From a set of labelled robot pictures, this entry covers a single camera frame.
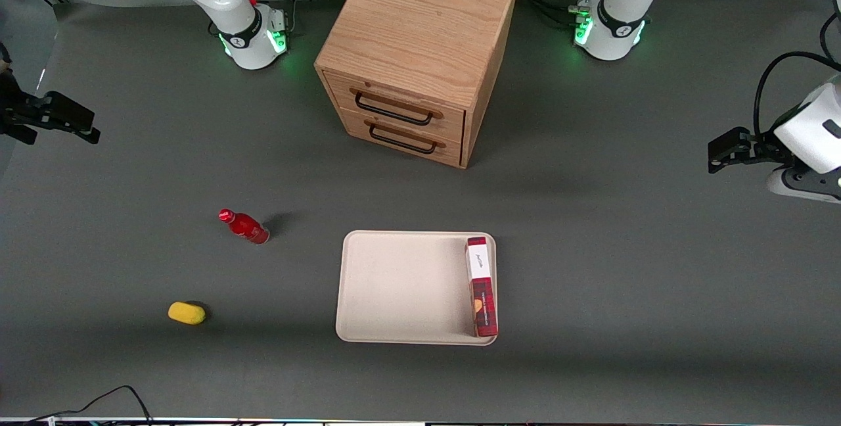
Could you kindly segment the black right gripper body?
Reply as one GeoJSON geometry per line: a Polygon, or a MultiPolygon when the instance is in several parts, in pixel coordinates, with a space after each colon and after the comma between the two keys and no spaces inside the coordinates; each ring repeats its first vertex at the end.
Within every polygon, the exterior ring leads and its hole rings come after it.
{"type": "Polygon", "coordinates": [[[40,121],[43,99],[22,91],[17,84],[2,84],[1,133],[25,145],[33,145],[38,133],[29,127],[40,121]]]}

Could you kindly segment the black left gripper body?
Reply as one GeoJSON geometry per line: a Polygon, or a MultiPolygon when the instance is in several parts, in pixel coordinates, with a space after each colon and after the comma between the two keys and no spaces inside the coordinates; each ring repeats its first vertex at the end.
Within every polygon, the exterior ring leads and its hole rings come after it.
{"type": "Polygon", "coordinates": [[[750,156],[746,164],[777,163],[793,165],[793,154],[772,131],[749,135],[750,156]]]}

